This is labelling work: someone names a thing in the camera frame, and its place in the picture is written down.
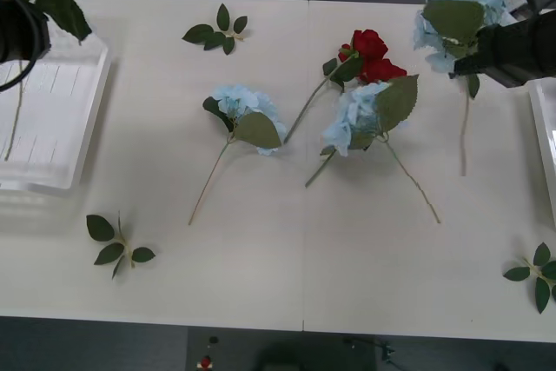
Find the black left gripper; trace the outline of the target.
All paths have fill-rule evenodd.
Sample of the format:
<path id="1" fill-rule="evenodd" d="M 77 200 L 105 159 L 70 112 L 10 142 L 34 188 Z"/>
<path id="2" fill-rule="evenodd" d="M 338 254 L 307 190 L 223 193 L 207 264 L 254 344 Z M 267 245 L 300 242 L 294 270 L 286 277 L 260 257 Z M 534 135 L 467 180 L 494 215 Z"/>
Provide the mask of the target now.
<path id="1" fill-rule="evenodd" d="M 30 20 L 14 0 L 1 0 L 1 63 L 31 59 L 35 45 L 38 57 L 50 50 L 48 18 L 34 5 L 27 3 L 26 9 L 38 27 L 38 42 L 34 42 Z"/>

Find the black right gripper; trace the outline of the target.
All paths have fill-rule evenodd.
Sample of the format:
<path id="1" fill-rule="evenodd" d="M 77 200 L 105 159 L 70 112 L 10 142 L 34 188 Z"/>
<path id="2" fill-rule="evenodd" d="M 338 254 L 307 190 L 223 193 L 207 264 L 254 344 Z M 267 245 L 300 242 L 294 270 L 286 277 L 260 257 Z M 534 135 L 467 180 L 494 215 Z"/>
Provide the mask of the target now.
<path id="1" fill-rule="evenodd" d="M 482 28 L 477 33 L 477 54 L 454 62 L 454 76 L 482 74 L 490 67 L 511 64 L 523 68 L 540 68 L 536 34 L 540 15 L 507 26 L 499 24 Z"/>

